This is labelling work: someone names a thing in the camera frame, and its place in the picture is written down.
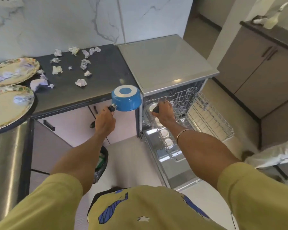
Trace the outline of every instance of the bangle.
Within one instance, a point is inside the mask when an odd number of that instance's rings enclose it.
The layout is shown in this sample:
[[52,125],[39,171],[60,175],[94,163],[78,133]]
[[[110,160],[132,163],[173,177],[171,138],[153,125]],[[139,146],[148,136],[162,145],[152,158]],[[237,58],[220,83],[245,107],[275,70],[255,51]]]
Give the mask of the bangle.
[[188,130],[191,130],[191,129],[184,129],[181,132],[179,132],[179,134],[177,135],[177,138],[176,138],[177,144],[178,144],[178,137],[181,135],[181,133],[183,133],[184,131],[188,131]]

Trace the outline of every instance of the stainless steel dishwasher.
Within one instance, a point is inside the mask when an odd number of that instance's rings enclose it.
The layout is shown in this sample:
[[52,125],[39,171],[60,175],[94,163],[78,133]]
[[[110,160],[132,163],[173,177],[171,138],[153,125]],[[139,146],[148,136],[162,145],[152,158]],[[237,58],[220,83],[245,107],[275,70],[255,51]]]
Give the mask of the stainless steel dishwasher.
[[218,75],[205,58],[178,35],[119,45],[142,94],[139,111],[140,138],[149,149],[163,185],[181,191],[200,181],[192,172],[173,135],[168,147],[149,107],[158,101],[172,103],[178,123],[225,141],[232,127],[205,98],[201,89]]

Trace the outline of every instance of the dishwasher rack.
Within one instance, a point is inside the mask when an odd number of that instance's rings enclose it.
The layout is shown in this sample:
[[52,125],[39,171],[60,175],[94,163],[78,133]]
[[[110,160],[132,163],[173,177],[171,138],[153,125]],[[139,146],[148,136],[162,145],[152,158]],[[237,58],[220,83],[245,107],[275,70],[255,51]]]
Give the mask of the dishwasher rack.
[[234,136],[233,128],[209,103],[208,99],[197,87],[191,87],[179,92],[173,92],[170,90],[165,94],[165,96],[159,98],[151,96],[147,100],[143,100],[144,110],[149,121],[149,123],[146,124],[159,132],[168,155],[170,158],[175,159],[175,161],[181,161],[184,157],[181,158],[182,153],[174,136],[169,133],[168,138],[173,141],[174,146],[168,148],[165,143],[165,138],[161,135],[161,130],[164,129],[164,127],[157,126],[155,117],[149,111],[151,104],[166,100],[172,104],[175,119],[182,126],[195,131],[207,133],[222,142]]

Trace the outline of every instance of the person's right hand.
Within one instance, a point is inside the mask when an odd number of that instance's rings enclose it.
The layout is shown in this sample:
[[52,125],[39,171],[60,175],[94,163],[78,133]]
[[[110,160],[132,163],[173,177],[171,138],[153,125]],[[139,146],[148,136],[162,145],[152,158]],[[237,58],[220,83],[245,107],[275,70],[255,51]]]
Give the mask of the person's right hand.
[[151,112],[151,114],[157,117],[163,126],[167,127],[171,123],[177,123],[175,120],[172,104],[170,104],[168,101],[165,101],[159,102],[158,105],[159,114],[155,112]]
[[104,107],[103,110],[96,116],[96,134],[100,134],[106,138],[115,128],[115,118],[113,118],[114,112],[110,112],[108,107]]

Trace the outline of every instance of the person's left hand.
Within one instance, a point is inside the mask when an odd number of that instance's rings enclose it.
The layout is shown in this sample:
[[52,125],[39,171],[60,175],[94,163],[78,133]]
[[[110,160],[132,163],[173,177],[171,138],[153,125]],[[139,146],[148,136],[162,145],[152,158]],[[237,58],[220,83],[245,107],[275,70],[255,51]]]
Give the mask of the person's left hand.
[[114,112],[110,112],[108,107],[104,107],[103,110],[96,116],[96,134],[100,134],[106,138],[115,128],[115,118],[113,118]]

